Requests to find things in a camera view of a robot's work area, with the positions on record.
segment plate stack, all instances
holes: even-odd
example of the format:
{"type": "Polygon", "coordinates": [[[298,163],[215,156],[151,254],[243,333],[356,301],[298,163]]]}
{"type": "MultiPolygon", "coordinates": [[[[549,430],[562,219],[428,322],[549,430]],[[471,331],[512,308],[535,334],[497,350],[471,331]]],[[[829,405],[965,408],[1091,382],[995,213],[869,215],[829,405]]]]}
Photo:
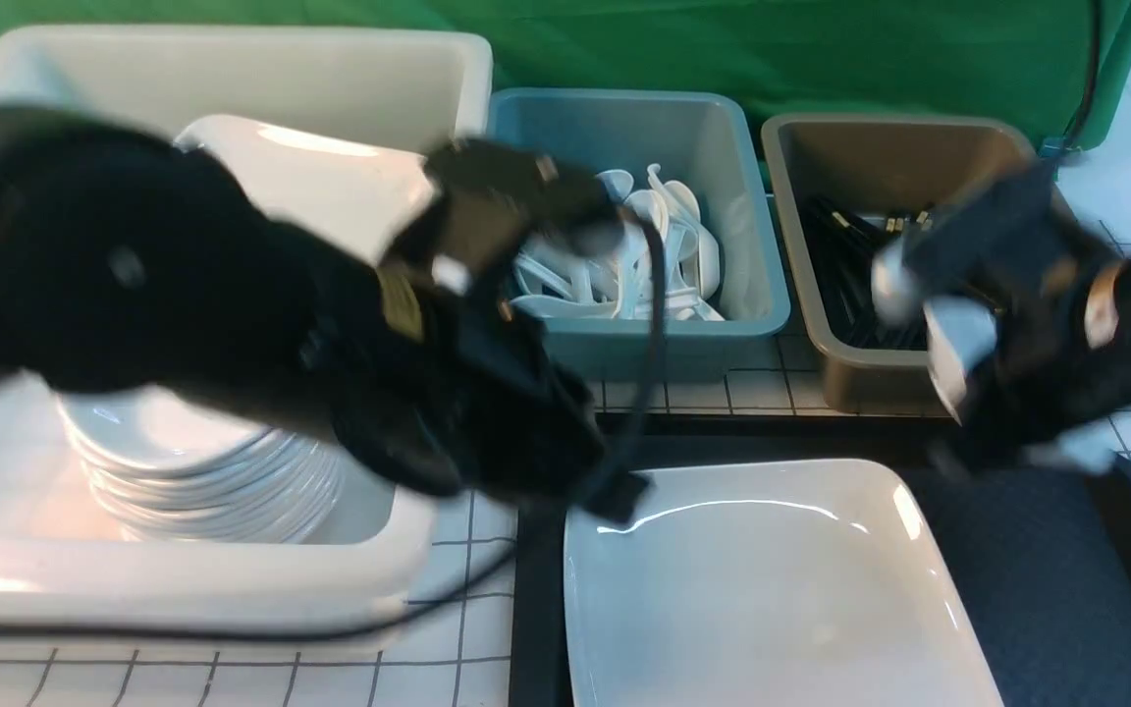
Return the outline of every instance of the plate stack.
{"type": "Polygon", "coordinates": [[[126,540],[293,543],[331,511],[354,463],[166,390],[66,395],[69,442],[126,540]]]}

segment black tray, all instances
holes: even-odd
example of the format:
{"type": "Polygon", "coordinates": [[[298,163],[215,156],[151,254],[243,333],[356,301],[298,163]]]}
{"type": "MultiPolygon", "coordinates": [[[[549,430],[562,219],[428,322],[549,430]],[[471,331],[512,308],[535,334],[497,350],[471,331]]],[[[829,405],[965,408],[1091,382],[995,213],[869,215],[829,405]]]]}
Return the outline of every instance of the black tray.
{"type": "MultiPolygon", "coordinates": [[[[619,415],[603,415],[615,430],[619,415]]],[[[1131,707],[1131,462],[1104,478],[1001,472],[962,486],[929,468],[948,421],[655,415],[636,468],[862,457],[910,486],[1008,707],[1131,707]]],[[[517,557],[509,707],[570,707],[562,524],[517,557]]],[[[521,527],[530,531],[530,518],[521,527]]]]}

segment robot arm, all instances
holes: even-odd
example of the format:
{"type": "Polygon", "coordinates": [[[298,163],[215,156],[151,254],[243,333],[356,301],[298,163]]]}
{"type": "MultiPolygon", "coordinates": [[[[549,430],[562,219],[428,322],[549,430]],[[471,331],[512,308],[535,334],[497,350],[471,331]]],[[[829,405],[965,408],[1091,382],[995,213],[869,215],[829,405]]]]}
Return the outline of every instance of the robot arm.
{"type": "Polygon", "coordinates": [[[998,181],[875,260],[881,317],[929,319],[931,374],[960,422],[946,468],[1005,465],[1131,404],[1131,259],[1055,209],[1054,166],[998,181]],[[966,281],[1004,309],[947,300],[966,281]]]}
{"type": "MultiPolygon", "coordinates": [[[[206,153],[0,107],[0,381],[157,383],[421,492],[580,501],[605,456],[592,397],[502,286],[530,232],[593,255],[629,215],[588,171],[481,140],[423,170],[440,197],[369,265],[265,216],[206,153]]],[[[622,523],[644,488],[611,474],[584,506],[622,523]]]]}

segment white tub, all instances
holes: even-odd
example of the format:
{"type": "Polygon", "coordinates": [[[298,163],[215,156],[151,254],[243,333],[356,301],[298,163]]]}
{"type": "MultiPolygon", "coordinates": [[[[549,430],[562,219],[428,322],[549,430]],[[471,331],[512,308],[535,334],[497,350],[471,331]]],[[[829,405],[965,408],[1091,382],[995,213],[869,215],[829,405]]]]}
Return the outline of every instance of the white tub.
{"type": "MultiPolygon", "coordinates": [[[[37,26],[0,40],[0,102],[80,109],[170,139],[233,113],[422,152],[483,132],[490,80],[490,46],[463,34],[37,26]]],[[[309,545],[121,542],[49,390],[0,390],[0,621],[300,629],[395,613],[434,517],[421,497],[362,477],[309,545]]]]}
{"type": "Polygon", "coordinates": [[[357,27],[31,26],[0,37],[0,101],[74,107],[164,138],[228,113],[422,153],[480,135],[481,36],[357,27]]]}

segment green curtain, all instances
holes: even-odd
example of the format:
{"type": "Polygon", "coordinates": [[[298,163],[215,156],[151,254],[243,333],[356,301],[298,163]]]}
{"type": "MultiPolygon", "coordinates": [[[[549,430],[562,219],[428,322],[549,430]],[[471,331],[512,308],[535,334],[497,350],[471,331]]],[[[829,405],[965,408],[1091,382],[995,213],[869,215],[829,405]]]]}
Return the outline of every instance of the green curtain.
{"type": "MultiPolygon", "coordinates": [[[[0,0],[40,23],[385,26],[491,41],[502,86],[731,95],[760,122],[800,109],[991,115],[1034,140],[1082,92],[1090,0],[0,0]]],[[[1131,66],[1131,0],[1104,0],[1103,77],[1082,136],[1105,137],[1131,66]]]]}

